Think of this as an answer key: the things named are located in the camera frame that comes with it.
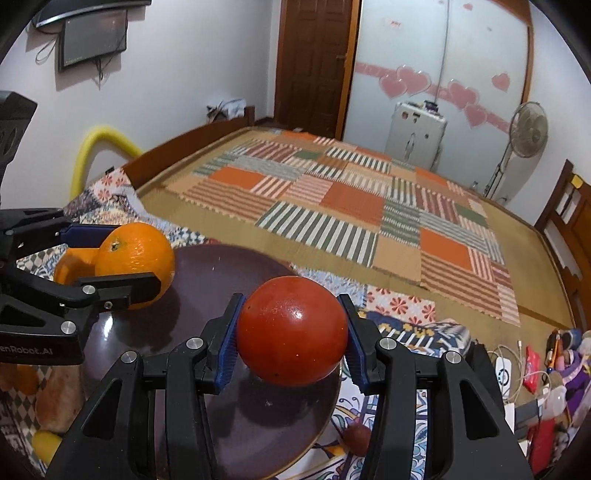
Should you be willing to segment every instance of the striped blanket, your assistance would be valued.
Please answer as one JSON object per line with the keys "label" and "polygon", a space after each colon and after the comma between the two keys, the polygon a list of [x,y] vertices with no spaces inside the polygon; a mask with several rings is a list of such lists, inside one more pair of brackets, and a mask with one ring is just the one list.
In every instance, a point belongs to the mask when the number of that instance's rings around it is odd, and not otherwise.
{"label": "striped blanket", "polygon": [[167,188],[519,324],[509,272],[478,196],[430,171],[333,139],[273,130]]}

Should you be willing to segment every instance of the door frame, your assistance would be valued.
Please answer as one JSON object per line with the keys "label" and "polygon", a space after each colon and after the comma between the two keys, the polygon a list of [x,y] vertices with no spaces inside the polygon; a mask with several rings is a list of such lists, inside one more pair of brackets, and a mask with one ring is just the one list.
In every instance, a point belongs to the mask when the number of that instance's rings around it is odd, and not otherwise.
{"label": "door frame", "polygon": [[[361,15],[361,1],[351,0],[351,19],[349,24],[349,36],[347,40],[347,52],[345,53],[345,68],[343,72],[343,87],[340,92],[339,113],[335,130],[335,138],[342,140],[345,130],[345,116],[349,106],[349,94],[353,79],[353,65],[355,63],[355,51],[357,35],[359,33],[359,17]],[[283,46],[285,42],[285,24],[287,23],[287,2],[281,0],[281,16],[279,20],[279,40],[277,45],[277,69],[275,70],[275,111],[273,118],[278,121],[281,110],[281,78],[283,71]]]}

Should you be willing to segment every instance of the patterned cloth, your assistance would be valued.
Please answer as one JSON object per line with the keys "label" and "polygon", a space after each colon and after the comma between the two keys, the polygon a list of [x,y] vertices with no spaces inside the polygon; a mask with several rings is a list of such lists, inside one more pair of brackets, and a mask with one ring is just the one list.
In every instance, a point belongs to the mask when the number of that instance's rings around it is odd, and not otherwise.
{"label": "patterned cloth", "polygon": [[[135,221],[150,223],[159,228],[173,247],[207,243],[203,235],[191,232],[147,213],[135,190],[121,170],[116,170],[85,190],[65,208],[68,215],[82,223],[123,224]],[[66,251],[60,245],[18,261],[18,266],[32,274],[53,278],[57,261]],[[436,320],[434,302],[392,292],[384,288],[361,284],[350,278],[330,272],[311,270],[292,265],[301,276],[321,284],[334,295],[347,293],[359,315],[375,322],[383,336],[391,336],[410,349],[425,355],[440,356],[449,349],[464,353],[470,342],[468,330],[448,319]],[[50,367],[39,367],[41,389],[51,372]],[[279,474],[277,480],[322,479],[355,480],[361,474],[363,459],[348,453],[340,439],[343,430],[358,419],[372,428],[378,397],[361,394],[351,381],[343,363],[339,399],[331,422],[314,446],[292,467]],[[0,430],[16,450],[29,456],[31,463],[41,472],[45,466],[37,459],[31,447],[31,439],[40,428],[35,418],[35,396],[25,397],[12,390],[0,403]],[[417,391],[417,421],[412,478],[420,480],[424,475],[427,447],[427,394]]]}
{"label": "patterned cloth", "polygon": [[519,325],[509,272],[474,193],[333,139],[254,135],[167,188]]}

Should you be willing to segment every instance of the wooden chair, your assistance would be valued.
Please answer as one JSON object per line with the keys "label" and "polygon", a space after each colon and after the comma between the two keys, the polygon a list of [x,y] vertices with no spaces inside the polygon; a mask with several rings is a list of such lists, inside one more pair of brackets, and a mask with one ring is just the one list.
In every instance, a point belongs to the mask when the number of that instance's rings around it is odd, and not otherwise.
{"label": "wooden chair", "polygon": [[560,270],[575,325],[585,331],[591,323],[591,186],[569,160],[535,228]]}

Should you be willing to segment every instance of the fan head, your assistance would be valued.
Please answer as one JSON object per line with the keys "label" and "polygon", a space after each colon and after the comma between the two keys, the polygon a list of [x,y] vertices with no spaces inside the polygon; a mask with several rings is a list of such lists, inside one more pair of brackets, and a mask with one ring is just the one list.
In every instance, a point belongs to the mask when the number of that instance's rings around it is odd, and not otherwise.
{"label": "fan head", "polygon": [[541,152],[548,141],[548,119],[537,102],[520,105],[511,119],[509,141],[513,151],[522,158]]}

